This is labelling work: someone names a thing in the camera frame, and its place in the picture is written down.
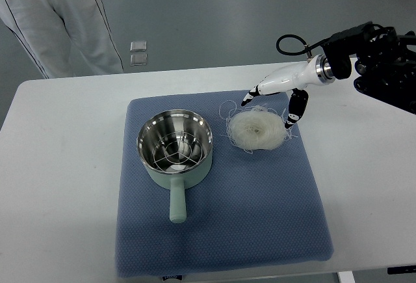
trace person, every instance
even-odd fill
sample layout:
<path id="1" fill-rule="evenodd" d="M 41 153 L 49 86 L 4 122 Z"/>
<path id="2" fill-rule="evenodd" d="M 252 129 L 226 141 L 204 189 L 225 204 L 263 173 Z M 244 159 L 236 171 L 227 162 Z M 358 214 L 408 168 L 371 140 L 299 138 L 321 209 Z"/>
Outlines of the person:
<path id="1" fill-rule="evenodd" d="M 75 76 L 71 44 L 93 75 L 123 72 L 101 0 L 0 0 L 0 18 L 46 79 Z"/>

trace pot handle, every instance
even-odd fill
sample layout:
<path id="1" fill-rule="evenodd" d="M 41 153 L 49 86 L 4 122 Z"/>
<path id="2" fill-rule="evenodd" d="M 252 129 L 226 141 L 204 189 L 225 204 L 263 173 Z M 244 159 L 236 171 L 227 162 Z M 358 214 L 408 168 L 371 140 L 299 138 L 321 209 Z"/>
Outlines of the pot handle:
<path id="1" fill-rule="evenodd" d="M 173 223 L 182 223 L 187 219 L 187 205 L 185 203 L 185 187 L 182 177 L 170 180 L 170 209 L 169 219 Z"/>

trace robotic arm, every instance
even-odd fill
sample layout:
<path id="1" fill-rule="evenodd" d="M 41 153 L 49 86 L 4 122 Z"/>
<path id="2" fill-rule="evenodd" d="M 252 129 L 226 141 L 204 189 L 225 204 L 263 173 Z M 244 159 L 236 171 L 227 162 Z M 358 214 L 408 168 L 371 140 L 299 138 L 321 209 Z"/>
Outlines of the robotic arm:
<path id="1" fill-rule="evenodd" d="M 285 38 L 301 41 L 305 49 L 283 51 L 280 42 Z M 416 45 L 413 31 L 398 36 L 393 27 L 382 27 L 371 21 L 333 34 L 312 46 L 299 36 L 286 34 L 278 39 L 277 50 L 284 55 L 306 53 L 308 62 L 292 64 L 271 73 L 247 93 L 241 105 L 245 106 L 256 96 L 293 90 L 285 124 L 289 128 L 304 114 L 308 99 L 306 86 L 328 85 L 335 79 L 349 78 L 352 71 L 350 55 L 356 54 L 355 69 L 360 75 L 354 80 L 356 90 L 416 114 L 416 53 L 409 50 L 408 45 Z M 312 58 L 311 50 L 318 46 L 325 54 Z"/>

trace stainless steel pot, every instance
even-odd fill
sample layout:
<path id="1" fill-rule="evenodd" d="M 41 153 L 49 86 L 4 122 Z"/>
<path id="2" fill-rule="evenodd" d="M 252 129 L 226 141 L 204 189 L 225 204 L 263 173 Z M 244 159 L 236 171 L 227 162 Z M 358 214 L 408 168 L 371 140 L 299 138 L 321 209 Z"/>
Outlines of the stainless steel pot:
<path id="1" fill-rule="evenodd" d="M 170 220 L 184 222 L 185 189 L 200 183 L 211 169 L 213 134 L 208 123 L 185 109 L 159 113 L 140 130 L 137 150 L 152 180 L 170 190 Z"/>

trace blue cushion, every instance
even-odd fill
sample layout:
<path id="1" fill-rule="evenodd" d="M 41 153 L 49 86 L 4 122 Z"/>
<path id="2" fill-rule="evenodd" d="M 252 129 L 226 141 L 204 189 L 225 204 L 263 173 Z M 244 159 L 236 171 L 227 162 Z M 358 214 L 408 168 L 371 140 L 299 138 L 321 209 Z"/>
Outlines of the blue cushion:
<path id="1" fill-rule="evenodd" d="M 119 277 L 185 275 L 264 265 L 328 260 L 332 242 L 322 202 L 298 137 L 279 148 L 247 154 L 231 145 L 218 110 L 238 104 L 246 91 L 133 100 L 127 108 L 116 236 Z M 223 105 L 222 114 L 227 115 Z M 282 113 L 285 94 L 256 97 Z M 138 153 L 143 124 L 157 113 L 188 109 L 213 131 L 213 165 L 185 190 L 188 218 L 169 220 L 170 191 L 152 181 Z"/>

